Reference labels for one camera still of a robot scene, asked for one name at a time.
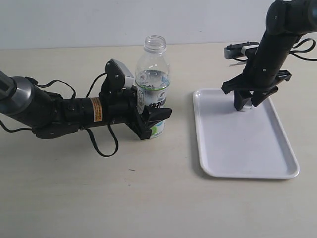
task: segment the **white tray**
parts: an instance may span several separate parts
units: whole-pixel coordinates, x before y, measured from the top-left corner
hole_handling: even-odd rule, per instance
[[[194,93],[199,157],[203,170],[220,178],[291,179],[299,165],[270,100],[238,112],[233,93]]]

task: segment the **beige table surface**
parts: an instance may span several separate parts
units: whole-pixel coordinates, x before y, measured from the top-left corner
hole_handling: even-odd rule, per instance
[[[40,140],[30,132],[1,130],[0,237],[315,237],[317,63],[290,56],[283,68],[293,77],[272,96],[301,166],[297,178],[215,179],[200,168],[192,94],[219,88],[242,71],[244,66],[229,67],[233,61],[224,59],[226,45],[169,46],[172,84],[166,105],[173,114],[166,131],[140,141],[125,125],[116,125],[120,145],[111,158],[98,156],[84,131]],[[109,59],[134,72],[141,53],[142,47],[8,50],[0,51],[0,70],[42,84],[61,79],[84,97]],[[53,90],[71,95],[63,85]],[[10,128],[20,126],[5,116],[0,119]],[[94,132],[100,148],[111,152],[114,143],[107,128]]]

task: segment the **wire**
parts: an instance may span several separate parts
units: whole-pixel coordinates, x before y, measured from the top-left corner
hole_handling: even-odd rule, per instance
[[[236,61],[239,61],[239,62],[246,62],[246,61],[248,61],[247,59],[238,59],[238,58],[233,58],[234,60],[236,60]]]
[[[95,83],[97,82],[97,80],[100,79],[102,76],[105,76],[106,74],[107,74],[107,73],[102,73],[102,74],[100,74],[100,75],[93,81],[92,85],[90,86],[90,89],[88,90],[88,93],[87,93],[87,95],[86,95],[86,98],[89,97],[89,94],[91,93],[91,90],[93,89],[93,87],[94,87]]]
[[[105,154],[103,154],[103,153],[99,150],[98,145],[97,145],[97,143],[96,143],[95,136],[94,136],[93,132],[92,132],[90,129],[84,128],[84,130],[86,130],[86,131],[88,132],[89,137],[90,137],[90,139],[91,139],[91,142],[92,142],[92,144],[93,144],[95,150],[97,151],[97,153],[98,153],[99,155],[101,155],[102,157],[111,157],[112,155],[114,155],[115,153],[117,153],[117,151],[118,151],[118,149],[119,149],[119,142],[118,142],[118,139],[117,139],[117,137],[115,136],[115,134],[114,134],[114,132],[113,132],[113,130],[112,130],[110,124],[108,124],[108,130],[109,130],[110,134],[112,135],[112,137],[113,137],[113,139],[114,139],[114,142],[115,142],[115,150],[114,150],[114,152],[113,152],[111,155],[105,155]]]
[[[74,99],[76,97],[75,89],[72,86],[70,86],[68,83],[65,83],[65,82],[60,81],[60,80],[53,80],[53,81],[49,82],[48,84],[45,84],[45,85],[38,85],[37,84],[36,86],[38,86],[39,88],[48,88],[48,87],[52,86],[54,83],[56,83],[56,82],[63,83],[63,84],[65,84],[65,85],[67,85],[68,87],[71,88],[71,90],[73,91],[73,95],[71,96],[70,99]]]
[[[20,129],[16,129],[16,130],[10,130],[3,124],[3,122],[1,120],[0,120],[0,126],[8,133],[15,133],[15,132],[23,131],[23,130],[32,131],[32,129],[30,129],[30,128],[20,128]]]
[[[293,55],[301,60],[306,60],[306,61],[317,61],[317,59],[310,59],[310,58],[306,58],[306,57],[302,57],[302,56],[299,56],[298,54],[296,53],[308,53],[310,51],[312,51],[315,47],[316,47],[316,41],[312,38],[307,38],[307,39],[304,39],[302,40],[300,43],[298,43],[296,46],[293,47],[293,49],[296,49],[296,48],[299,48],[302,44],[308,42],[308,41],[312,41],[312,46],[310,46],[307,50],[303,50],[303,51],[299,51],[299,50],[295,50],[295,51],[290,51],[289,54],[290,55]]]

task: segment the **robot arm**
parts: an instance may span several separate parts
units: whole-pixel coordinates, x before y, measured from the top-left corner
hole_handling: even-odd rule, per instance
[[[267,12],[260,44],[247,42],[225,48],[226,59],[248,58],[242,74],[222,85],[225,94],[234,91],[236,110],[250,100],[256,107],[276,93],[277,85],[291,78],[287,70],[280,69],[292,48],[305,34],[316,31],[317,0],[276,0]]]
[[[152,134],[150,128],[169,118],[172,110],[145,107],[139,115],[134,77],[126,66],[111,59],[106,64],[105,73],[97,79],[104,75],[106,79],[98,97],[88,98],[88,93],[86,98],[75,98],[76,92],[72,88],[74,93],[71,99],[63,99],[57,93],[40,89],[62,81],[54,80],[41,86],[33,78],[8,77],[0,71],[0,113],[29,126],[25,130],[31,130],[41,139],[87,130],[97,152],[108,157],[99,151],[89,128],[107,125],[116,141],[116,152],[117,140],[110,125],[125,123],[140,139],[149,139]],[[20,131],[7,129],[1,121],[0,125],[7,132]]]

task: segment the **plastic bottle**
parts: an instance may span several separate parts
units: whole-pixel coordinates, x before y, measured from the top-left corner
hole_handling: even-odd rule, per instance
[[[170,67],[166,61],[166,41],[161,36],[148,36],[144,43],[144,54],[137,63],[135,82],[137,87],[138,111],[144,106],[163,108],[170,85]],[[151,138],[163,133],[165,121],[153,126]]]

